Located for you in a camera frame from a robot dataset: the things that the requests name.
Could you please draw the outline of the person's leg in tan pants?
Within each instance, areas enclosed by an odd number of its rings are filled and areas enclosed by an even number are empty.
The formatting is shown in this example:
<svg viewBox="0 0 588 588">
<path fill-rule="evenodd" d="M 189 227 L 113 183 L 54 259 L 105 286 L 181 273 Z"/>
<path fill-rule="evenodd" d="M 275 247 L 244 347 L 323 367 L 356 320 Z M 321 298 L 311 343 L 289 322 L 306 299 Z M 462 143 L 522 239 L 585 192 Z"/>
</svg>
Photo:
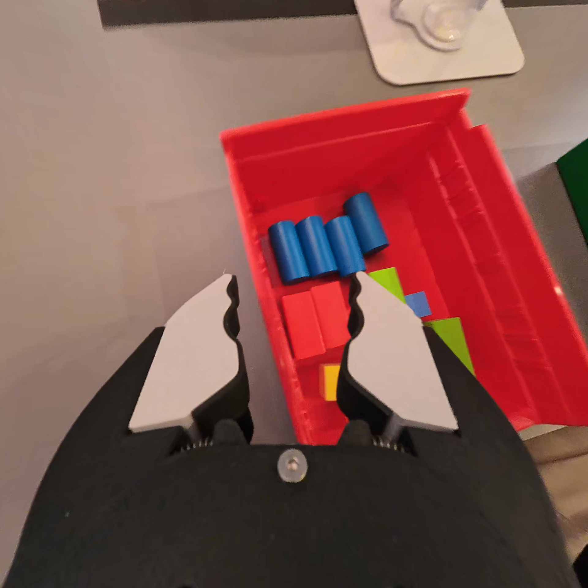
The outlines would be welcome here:
<svg viewBox="0 0 588 588">
<path fill-rule="evenodd" d="M 519 436 L 543 479 L 574 563 L 587 547 L 587 427 L 534 425 Z"/>
</svg>

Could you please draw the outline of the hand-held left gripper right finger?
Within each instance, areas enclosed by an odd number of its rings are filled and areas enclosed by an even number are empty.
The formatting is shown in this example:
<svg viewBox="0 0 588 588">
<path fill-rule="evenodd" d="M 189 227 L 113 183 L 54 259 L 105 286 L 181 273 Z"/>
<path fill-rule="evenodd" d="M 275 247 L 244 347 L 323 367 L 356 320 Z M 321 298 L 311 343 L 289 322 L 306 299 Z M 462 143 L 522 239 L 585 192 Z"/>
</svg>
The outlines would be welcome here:
<svg viewBox="0 0 588 588">
<path fill-rule="evenodd" d="M 360 271 L 349 289 L 350 339 L 336 399 L 350 420 L 367 423 L 381 442 L 406 428 L 452 434 L 459 429 L 421 320 L 407 304 Z"/>
</svg>

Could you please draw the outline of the green wooden wedge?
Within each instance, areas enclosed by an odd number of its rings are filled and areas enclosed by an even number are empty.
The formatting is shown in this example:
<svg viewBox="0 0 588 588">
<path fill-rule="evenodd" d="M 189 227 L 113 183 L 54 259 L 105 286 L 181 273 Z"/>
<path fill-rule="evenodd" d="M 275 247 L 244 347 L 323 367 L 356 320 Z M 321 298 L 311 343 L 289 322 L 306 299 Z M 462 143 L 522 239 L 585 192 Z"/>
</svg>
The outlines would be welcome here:
<svg viewBox="0 0 588 588">
<path fill-rule="evenodd" d="M 401 285 L 398 271 L 395 267 L 374 270 L 367 273 L 374 281 L 393 294 L 402 303 L 406 304 L 405 293 Z"/>
<path fill-rule="evenodd" d="M 462 321 L 459 317 L 423 321 L 423 325 L 432 328 L 471 374 L 476 375 Z"/>
</svg>

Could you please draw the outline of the white pole with clear foot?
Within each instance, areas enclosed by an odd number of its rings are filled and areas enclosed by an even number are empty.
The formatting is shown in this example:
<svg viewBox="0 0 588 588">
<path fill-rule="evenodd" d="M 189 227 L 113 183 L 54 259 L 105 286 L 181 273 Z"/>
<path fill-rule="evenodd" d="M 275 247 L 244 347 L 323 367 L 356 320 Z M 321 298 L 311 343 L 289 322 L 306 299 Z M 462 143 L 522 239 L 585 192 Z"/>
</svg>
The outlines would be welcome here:
<svg viewBox="0 0 588 588">
<path fill-rule="evenodd" d="M 450 52 L 462 47 L 466 34 L 487 1 L 391 1 L 394 21 L 412 27 L 432 49 Z"/>
</svg>

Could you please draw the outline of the red plastic bin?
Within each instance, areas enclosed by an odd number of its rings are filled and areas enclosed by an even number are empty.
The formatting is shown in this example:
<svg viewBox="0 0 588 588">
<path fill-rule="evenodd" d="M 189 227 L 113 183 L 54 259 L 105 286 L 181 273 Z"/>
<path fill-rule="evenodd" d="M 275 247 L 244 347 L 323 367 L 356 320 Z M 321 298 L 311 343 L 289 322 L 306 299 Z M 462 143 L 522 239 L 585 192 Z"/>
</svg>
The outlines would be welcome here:
<svg viewBox="0 0 588 588">
<path fill-rule="evenodd" d="M 519 431 L 587 426 L 587 344 L 491 133 L 472 126 L 469 90 L 278 119 L 220 134 L 247 260 L 297 440 L 333 445 L 347 419 L 319 391 L 343 348 L 292 354 L 282 298 L 338 281 L 279 276 L 268 229 L 344 214 L 371 196 L 396 268 L 424 291 L 429 320 L 460 318 L 476 377 Z"/>
</svg>

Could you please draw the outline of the red wooden block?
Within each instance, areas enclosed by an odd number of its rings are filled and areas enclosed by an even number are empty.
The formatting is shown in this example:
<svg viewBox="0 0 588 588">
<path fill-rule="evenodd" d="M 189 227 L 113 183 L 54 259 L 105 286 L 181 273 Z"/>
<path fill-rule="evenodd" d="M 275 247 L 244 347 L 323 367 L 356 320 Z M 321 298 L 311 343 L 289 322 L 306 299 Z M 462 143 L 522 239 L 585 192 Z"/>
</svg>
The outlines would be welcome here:
<svg viewBox="0 0 588 588">
<path fill-rule="evenodd" d="M 350 339 L 349 309 L 339 281 L 314 286 L 310 289 L 325 349 L 344 346 Z"/>
<path fill-rule="evenodd" d="M 323 355 L 323 340 L 315 303 L 309 291 L 285 295 L 281 299 L 283 317 L 295 360 Z"/>
</svg>

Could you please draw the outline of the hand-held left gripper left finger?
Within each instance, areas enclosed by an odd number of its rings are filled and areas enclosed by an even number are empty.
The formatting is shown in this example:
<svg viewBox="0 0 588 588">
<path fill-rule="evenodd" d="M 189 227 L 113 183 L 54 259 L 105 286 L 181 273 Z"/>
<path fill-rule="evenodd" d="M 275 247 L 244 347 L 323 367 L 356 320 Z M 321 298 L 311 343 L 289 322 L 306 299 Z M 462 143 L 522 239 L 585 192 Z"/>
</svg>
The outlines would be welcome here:
<svg viewBox="0 0 588 588">
<path fill-rule="evenodd" d="M 232 420 L 251 442 L 238 307 L 237 276 L 223 274 L 168 319 L 130 417 L 132 433 L 180 427 L 201 442 L 220 421 Z"/>
</svg>

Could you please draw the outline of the green plastic bin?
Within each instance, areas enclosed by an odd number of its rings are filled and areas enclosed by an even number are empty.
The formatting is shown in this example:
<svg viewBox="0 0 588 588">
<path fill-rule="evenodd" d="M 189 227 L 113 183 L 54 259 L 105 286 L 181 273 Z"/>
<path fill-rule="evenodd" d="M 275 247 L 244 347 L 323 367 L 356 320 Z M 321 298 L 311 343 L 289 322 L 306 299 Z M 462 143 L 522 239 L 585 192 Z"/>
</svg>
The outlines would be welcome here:
<svg viewBox="0 0 588 588">
<path fill-rule="evenodd" d="M 587 139 L 556 162 L 569 201 L 582 230 L 587 231 Z"/>
</svg>

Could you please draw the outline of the small blue wooden cube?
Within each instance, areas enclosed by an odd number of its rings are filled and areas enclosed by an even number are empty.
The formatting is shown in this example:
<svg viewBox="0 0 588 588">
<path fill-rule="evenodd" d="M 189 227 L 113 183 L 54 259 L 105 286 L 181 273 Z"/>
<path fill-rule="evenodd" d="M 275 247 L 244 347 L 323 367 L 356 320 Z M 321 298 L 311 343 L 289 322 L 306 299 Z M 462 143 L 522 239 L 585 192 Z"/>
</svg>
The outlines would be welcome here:
<svg viewBox="0 0 588 588">
<path fill-rule="evenodd" d="M 405 302 L 420 319 L 427 318 L 432 315 L 432 310 L 425 291 L 419 291 L 405 295 Z"/>
</svg>

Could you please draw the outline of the yellow wooden block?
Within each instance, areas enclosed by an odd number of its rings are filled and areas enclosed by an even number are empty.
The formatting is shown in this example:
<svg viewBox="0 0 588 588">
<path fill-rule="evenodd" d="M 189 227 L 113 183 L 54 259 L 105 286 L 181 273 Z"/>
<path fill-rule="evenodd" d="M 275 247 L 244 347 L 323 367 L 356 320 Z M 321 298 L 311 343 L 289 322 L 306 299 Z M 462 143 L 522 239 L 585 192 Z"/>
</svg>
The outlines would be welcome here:
<svg viewBox="0 0 588 588">
<path fill-rule="evenodd" d="M 324 401 L 335 402 L 340 364 L 321 364 L 319 367 L 319 393 Z"/>
</svg>

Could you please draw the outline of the blue wooden cylinder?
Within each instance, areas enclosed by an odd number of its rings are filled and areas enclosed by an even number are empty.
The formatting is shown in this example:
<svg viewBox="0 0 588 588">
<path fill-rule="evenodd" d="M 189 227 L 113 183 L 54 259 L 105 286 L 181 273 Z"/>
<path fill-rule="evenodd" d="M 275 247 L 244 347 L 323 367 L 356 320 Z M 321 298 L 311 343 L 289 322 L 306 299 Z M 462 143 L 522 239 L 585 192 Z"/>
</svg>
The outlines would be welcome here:
<svg viewBox="0 0 588 588">
<path fill-rule="evenodd" d="M 371 256 L 389 246 L 383 224 L 367 192 L 351 196 L 343 204 L 364 256 Z"/>
<path fill-rule="evenodd" d="M 282 283 L 293 285 L 308 280 L 310 271 L 293 221 L 272 224 L 268 236 Z"/>
<path fill-rule="evenodd" d="M 322 218 L 313 215 L 300 220 L 296 234 L 311 277 L 337 272 L 337 264 L 330 246 Z"/>
<path fill-rule="evenodd" d="M 325 232 L 341 277 L 366 270 L 364 255 L 349 216 L 333 218 L 325 224 Z"/>
</svg>

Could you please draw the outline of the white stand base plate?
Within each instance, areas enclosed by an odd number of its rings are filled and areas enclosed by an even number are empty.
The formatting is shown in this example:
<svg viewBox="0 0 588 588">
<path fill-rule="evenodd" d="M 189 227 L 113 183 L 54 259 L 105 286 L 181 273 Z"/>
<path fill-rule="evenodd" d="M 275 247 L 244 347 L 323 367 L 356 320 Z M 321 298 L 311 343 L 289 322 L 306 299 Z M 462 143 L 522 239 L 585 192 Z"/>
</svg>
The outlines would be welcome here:
<svg viewBox="0 0 588 588">
<path fill-rule="evenodd" d="M 518 73 L 525 57 L 502 1 L 487 1 L 455 51 L 424 44 L 412 27 L 396 22 L 391 1 L 355 1 L 376 73 L 397 85 L 500 77 Z"/>
</svg>

